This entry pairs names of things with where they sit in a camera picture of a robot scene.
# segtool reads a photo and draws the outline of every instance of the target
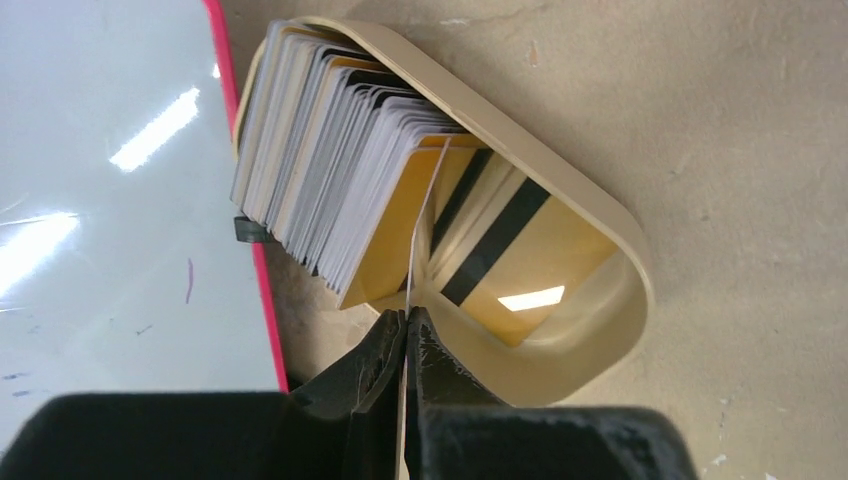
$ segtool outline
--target floor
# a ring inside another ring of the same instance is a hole
[[[239,80],[273,18],[397,30],[639,220],[658,309],[569,404],[668,415],[703,478],[848,469],[848,2],[223,1]],[[286,361],[373,319],[273,254]]]

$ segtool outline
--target whiteboard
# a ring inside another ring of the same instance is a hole
[[[0,2],[0,453],[50,398],[276,390],[199,0]]]

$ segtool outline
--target red edge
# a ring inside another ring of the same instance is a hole
[[[215,56],[218,58],[218,70],[221,72],[221,87],[224,90],[224,104],[227,107],[227,120],[230,130],[233,129],[238,110],[238,90],[236,89],[233,72],[233,57],[230,53],[230,41],[227,34],[227,20],[224,10],[218,0],[203,0],[209,12],[209,23],[212,27],[212,41],[215,44]],[[268,265],[265,263],[265,246],[261,243],[253,245],[253,265],[259,281],[259,294],[262,297],[262,309],[265,312],[265,325],[268,327],[268,340],[271,342],[271,354],[274,357],[274,369],[277,371],[277,382],[280,390],[289,391],[286,379],[286,368],[283,363],[283,348],[280,345],[280,334],[277,330],[277,315],[274,312],[274,299],[271,295],[271,281],[268,277]]]

